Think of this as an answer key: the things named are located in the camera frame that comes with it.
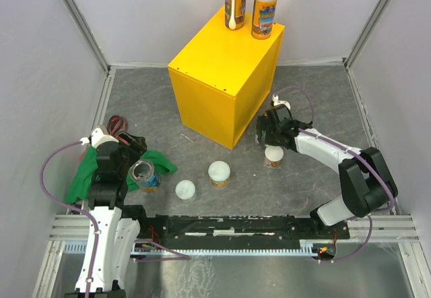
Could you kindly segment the tall can with white spoon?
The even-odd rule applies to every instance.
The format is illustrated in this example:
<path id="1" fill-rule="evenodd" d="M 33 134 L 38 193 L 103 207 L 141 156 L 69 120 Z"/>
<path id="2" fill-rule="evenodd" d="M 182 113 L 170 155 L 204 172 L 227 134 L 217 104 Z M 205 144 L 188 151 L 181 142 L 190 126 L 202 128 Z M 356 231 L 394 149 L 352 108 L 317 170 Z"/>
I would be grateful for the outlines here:
<path id="1" fill-rule="evenodd" d="M 246 0 L 225 0 L 225 25 L 230 30 L 244 26 Z"/>

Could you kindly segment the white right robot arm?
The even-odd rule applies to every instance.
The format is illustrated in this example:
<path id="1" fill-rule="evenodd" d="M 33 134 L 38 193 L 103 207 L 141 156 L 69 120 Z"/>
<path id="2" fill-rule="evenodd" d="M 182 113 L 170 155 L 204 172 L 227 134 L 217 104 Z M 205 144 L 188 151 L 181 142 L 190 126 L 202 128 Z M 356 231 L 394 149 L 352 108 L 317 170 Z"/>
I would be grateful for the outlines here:
<path id="1" fill-rule="evenodd" d="M 324 136 L 312 122 L 293 118 L 286 105 L 274 105 L 257 117 L 256 141 L 309 156 L 338 174 L 341 195 L 318 207 L 309 221 L 315 237 L 326 237 L 341 221 L 395 206 L 398 189 L 380 150 L 355 148 Z"/>

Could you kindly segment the small can white lid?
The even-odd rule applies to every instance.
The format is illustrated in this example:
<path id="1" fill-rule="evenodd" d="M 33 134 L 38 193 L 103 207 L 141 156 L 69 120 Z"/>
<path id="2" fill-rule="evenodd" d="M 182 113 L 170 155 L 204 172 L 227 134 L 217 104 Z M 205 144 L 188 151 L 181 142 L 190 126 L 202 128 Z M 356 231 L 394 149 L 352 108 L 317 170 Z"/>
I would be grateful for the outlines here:
<path id="1" fill-rule="evenodd" d="M 270 168 L 277 168 L 284 157 L 284 150 L 281 146 L 266 146 L 264 155 L 265 165 Z"/>

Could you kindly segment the blue yellow can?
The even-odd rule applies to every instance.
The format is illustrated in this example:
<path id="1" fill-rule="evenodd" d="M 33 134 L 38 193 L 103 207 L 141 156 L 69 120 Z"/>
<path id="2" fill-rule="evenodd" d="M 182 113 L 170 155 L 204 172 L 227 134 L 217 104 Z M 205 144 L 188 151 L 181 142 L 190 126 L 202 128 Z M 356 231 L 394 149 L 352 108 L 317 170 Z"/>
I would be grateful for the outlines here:
<path id="1" fill-rule="evenodd" d="M 251 34 L 263 40 L 271 36 L 277 0 L 254 0 Z"/>

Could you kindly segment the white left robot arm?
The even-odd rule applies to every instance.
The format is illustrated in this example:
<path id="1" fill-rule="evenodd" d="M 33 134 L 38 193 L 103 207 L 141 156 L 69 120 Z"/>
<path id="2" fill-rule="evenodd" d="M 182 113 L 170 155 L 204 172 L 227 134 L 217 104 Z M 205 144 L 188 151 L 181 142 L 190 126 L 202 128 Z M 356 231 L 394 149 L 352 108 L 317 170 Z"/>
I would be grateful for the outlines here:
<path id="1" fill-rule="evenodd" d="M 97 164 L 88 193 L 90 230 L 79 278 L 66 297 L 125 297 L 131 249 L 149 229 L 143 207 L 124 203 L 129 168 L 145 152 L 145 140 L 127 135 L 122 142 L 103 127 L 89 140 Z"/>

